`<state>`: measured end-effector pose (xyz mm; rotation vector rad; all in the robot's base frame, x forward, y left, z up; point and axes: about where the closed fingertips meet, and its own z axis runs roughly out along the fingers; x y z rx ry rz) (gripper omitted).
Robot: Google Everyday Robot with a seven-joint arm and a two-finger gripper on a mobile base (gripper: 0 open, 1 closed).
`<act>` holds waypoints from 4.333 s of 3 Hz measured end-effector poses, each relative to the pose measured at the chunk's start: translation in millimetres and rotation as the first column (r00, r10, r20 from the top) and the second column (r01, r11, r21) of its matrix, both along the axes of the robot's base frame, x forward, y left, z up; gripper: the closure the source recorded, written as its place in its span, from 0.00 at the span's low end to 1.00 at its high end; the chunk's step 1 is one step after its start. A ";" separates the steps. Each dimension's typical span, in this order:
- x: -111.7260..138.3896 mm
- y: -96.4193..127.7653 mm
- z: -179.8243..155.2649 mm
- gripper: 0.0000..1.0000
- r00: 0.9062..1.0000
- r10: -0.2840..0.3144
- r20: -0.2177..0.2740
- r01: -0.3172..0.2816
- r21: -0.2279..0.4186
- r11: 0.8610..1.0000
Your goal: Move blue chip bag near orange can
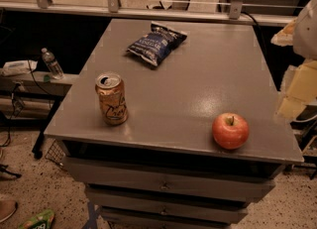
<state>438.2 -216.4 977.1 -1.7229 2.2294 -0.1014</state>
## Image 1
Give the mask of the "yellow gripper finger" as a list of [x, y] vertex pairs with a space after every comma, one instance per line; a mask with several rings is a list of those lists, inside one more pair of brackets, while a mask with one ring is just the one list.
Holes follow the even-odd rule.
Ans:
[[317, 60], [306, 59], [300, 66], [290, 65], [279, 92], [275, 114], [295, 120], [317, 98]]
[[281, 29], [271, 38], [270, 42], [280, 47], [292, 46], [295, 23], [296, 20], [288, 23], [283, 29]]

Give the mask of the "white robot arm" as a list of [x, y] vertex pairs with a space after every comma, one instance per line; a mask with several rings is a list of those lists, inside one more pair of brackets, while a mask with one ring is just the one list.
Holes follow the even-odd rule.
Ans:
[[317, 97], [317, 0], [310, 0], [270, 42], [280, 47], [292, 46], [304, 58], [299, 67], [285, 72], [276, 110], [277, 116], [292, 121]]

